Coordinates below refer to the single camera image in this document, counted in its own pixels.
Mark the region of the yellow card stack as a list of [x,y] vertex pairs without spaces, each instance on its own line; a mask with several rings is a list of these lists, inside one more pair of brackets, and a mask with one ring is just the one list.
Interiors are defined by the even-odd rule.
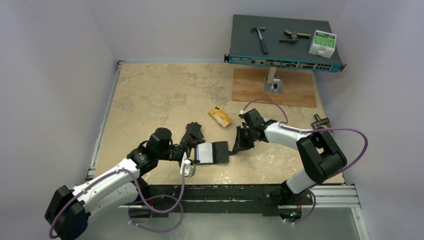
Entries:
[[218,106],[208,112],[208,115],[221,127],[226,128],[232,123],[232,119]]

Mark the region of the wooden board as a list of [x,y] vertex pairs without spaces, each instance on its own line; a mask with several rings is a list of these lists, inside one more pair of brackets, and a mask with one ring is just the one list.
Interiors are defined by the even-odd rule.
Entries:
[[250,102],[269,99],[280,105],[315,108],[315,81],[310,70],[278,69],[271,77],[267,69],[235,68],[231,99]]

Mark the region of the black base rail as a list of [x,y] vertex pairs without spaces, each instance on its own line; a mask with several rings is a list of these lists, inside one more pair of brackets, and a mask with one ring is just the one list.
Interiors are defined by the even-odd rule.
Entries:
[[161,195],[178,198],[182,193],[182,208],[174,208],[173,213],[261,214],[298,220],[303,209],[314,204],[311,190],[290,193],[281,184],[187,184],[184,190],[180,185],[157,184],[143,187],[142,193],[158,210],[169,209],[176,202]]

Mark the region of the white green box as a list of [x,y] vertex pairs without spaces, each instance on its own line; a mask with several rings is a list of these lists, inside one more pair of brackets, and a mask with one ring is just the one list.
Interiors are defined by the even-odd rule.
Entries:
[[336,50],[337,35],[316,30],[314,32],[308,53],[330,59]]

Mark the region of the metal stand bracket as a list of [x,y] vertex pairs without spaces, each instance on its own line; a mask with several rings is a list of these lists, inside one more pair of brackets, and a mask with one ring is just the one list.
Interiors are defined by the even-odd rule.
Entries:
[[264,79],[264,91],[268,94],[283,94],[283,81],[276,72],[277,67],[270,67]]

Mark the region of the small hammer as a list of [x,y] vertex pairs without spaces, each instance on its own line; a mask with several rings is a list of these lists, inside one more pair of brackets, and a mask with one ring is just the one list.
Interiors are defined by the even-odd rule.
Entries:
[[269,54],[269,50],[268,50],[268,46],[267,43],[265,42],[263,36],[262,36],[262,32],[264,32],[266,30],[265,26],[260,26],[260,27],[253,27],[250,32],[256,32],[259,38],[259,44],[260,44],[260,48],[261,51],[264,55],[268,55]]

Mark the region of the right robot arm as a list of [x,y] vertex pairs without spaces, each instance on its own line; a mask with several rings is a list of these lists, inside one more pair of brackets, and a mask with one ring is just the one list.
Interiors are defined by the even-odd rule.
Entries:
[[288,204],[298,200],[302,191],[323,183],[347,165],[344,153],[323,128],[308,130],[285,126],[273,119],[265,120],[255,108],[241,110],[239,117],[242,122],[236,128],[232,154],[254,148],[256,141],[298,151],[303,169],[284,181],[280,191],[282,200]]

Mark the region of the black leather card holder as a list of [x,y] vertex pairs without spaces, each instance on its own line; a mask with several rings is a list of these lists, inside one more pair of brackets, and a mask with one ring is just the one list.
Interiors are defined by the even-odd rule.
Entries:
[[195,148],[195,160],[200,165],[228,164],[230,162],[227,141],[204,142]]

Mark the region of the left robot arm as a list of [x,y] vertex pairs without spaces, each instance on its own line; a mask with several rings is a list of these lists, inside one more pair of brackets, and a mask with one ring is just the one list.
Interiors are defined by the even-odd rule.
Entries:
[[50,225],[48,237],[75,240],[101,211],[127,203],[144,204],[158,214],[182,208],[184,183],[174,205],[165,210],[154,208],[154,197],[149,197],[148,189],[141,186],[141,177],[156,168],[160,160],[179,162],[179,173],[183,179],[192,177],[198,164],[197,160],[189,159],[183,146],[173,143],[169,129],[157,128],[148,140],[141,142],[107,172],[73,188],[59,187],[44,214]]

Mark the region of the metal clamp tool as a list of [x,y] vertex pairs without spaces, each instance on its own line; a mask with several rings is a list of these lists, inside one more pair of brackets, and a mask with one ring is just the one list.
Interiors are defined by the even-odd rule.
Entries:
[[302,39],[309,39],[311,37],[310,33],[304,33],[304,32],[295,32],[295,31],[290,31],[288,29],[284,30],[284,34],[286,36],[288,36],[289,38],[287,39],[280,39],[278,42],[279,43],[297,43],[299,41],[300,38]]

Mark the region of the blue network switch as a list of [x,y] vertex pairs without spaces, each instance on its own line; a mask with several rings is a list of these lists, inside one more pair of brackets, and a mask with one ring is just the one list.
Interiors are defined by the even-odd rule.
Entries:
[[[268,54],[263,54],[258,34],[250,32],[255,27],[266,27],[262,32],[268,47]],[[235,14],[232,20],[229,53],[224,62],[229,64],[277,67],[286,69],[312,70],[320,72],[342,72],[346,64],[337,50],[331,58],[309,54],[312,37],[300,38],[296,43],[279,43],[288,39],[284,30],[308,33],[316,30],[330,33],[330,23],[324,20],[295,19]]]

